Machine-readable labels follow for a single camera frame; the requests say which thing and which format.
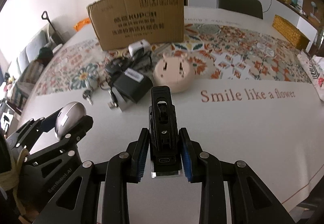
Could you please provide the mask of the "silver oval mouse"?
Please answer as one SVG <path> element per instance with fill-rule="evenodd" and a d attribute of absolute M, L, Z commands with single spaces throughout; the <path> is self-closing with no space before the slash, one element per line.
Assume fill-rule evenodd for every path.
<path fill-rule="evenodd" d="M 55 136 L 60 141 L 78 121 L 86 115 L 86 109 L 80 102 L 73 101 L 65 105 L 55 121 Z"/>

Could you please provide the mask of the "black power adapter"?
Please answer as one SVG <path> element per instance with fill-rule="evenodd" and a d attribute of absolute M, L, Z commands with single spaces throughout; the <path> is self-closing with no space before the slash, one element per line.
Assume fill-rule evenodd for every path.
<path fill-rule="evenodd" d="M 116 79 L 114 87 L 121 95 L 137 103 L 153 87 L 153 82 L 148 76 L 128 68 Z"/>

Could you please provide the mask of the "black rectangular device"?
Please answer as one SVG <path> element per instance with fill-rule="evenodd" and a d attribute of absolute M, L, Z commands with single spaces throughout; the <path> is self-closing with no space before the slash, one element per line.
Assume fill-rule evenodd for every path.
<path fill-rule="evenodd" d="M 182 174 L 176 111 L 168 86 L 151 89 L 149 107 L 151 177 Z"/>

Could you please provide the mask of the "pink round deer toy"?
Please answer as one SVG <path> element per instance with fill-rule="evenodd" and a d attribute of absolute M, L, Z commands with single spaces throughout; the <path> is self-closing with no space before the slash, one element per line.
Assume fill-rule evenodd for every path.
<path fill-rule="evenodd" d="M 153 71 L 154 85 L 168 86 L 172 93 L 183 92 L 193 83 L 194 75 L 187 53 L 181 56 L 163 53 Z"/>

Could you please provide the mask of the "grey sofa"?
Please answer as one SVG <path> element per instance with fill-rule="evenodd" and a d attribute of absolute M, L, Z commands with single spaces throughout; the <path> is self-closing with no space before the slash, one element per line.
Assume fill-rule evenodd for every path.
<path fill-rule="evenodd" d="M 40 30 L 32 39 L 32 41 L 18 54 L 18 57 L 12 60 L 6 72 L 18 79 L 23 71 L 28 67 L 29 63 L 39 56 L 41 48 L 52 49 L 48 34 L 44 30 Z"/>

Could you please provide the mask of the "black round plug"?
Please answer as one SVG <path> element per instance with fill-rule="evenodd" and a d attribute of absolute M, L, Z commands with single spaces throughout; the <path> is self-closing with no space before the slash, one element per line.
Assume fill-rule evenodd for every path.
<path fill-rule="evenodd" d="M 108 75 L 115 75 L 118 73 L 122 73 L 128 65 L 128 59 L 124 57 L 118 57 L 110 61 L 104 67 L 105 71 Z"/>

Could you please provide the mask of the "white cube charger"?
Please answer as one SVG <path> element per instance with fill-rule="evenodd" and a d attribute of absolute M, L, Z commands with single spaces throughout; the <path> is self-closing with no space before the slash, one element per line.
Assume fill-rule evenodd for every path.
<path fill-rule="evenodd" d="M 139 40 L 139 41 L 136 41 L 136 42 L 130 44 L 128 46 L 128 50 L 129 50 L 130 56 L 134 57 L 138 51 L 141 51 L 142 53 L 150 51 L 151 44 L 147 40 L 142 39 L 142 40 Z"/>

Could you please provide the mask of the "white patterned bag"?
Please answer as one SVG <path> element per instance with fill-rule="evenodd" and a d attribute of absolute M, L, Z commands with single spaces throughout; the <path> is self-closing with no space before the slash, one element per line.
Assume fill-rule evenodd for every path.
<path fill-rule="evenodd" d="M 324 100 L 323 97 L 323 70 L 320 65 L 314 60 L 313 57 L 310 57 L 306 51 L 301 50 L 297 55 L 297 58 L 308 75 L 311 83 L 313 84 L 319 98 L 321 101 Z"/>

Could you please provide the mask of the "patterned floral table mat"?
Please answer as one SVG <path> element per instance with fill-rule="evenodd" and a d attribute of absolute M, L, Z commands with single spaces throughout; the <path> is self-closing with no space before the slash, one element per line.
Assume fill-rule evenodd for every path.
<path fill-rule="evenodd" d="M 256 31 L 217 24 L 186 24 L 182 43 L 153 44 L 150 62 L 163 53 L 188 55 L 197 79 L 255 79 L 309 83 L 291 43 Z M 103 51 L 96 38 L 62 48 L 36 84 L 37 96 L 83 89 L 86 78 L 97 72 L 107 75 L 105 65 L 129 57 L 128 49 Z"/>

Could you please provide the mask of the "brown cardboard box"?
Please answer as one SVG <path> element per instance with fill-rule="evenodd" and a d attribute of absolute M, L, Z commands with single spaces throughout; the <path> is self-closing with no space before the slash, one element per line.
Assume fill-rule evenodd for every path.
<path fill-rule="evenodd" d="M 100 0 L 87 12 L 104 51 L 142 39 L 150 44 L 184 40 L 183 0 Z"/>

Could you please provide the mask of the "woven yellow basket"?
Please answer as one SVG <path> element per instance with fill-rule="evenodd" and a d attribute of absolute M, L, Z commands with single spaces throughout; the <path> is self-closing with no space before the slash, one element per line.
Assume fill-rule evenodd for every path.
<path fill-rule="evenodd" d="M 310 40 L 288 20 L 279 15 L 275 15 L 272 26 L 296 49 L 306 50 Z"/>

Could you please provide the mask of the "black dining chair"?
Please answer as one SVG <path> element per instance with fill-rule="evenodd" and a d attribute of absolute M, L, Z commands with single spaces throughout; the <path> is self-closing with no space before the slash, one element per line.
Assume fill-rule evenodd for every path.
<path fill-rule="evenodd" d="M 263 19 L 262 4 L 258 0 L 216 0 L 216 7 Z"/>

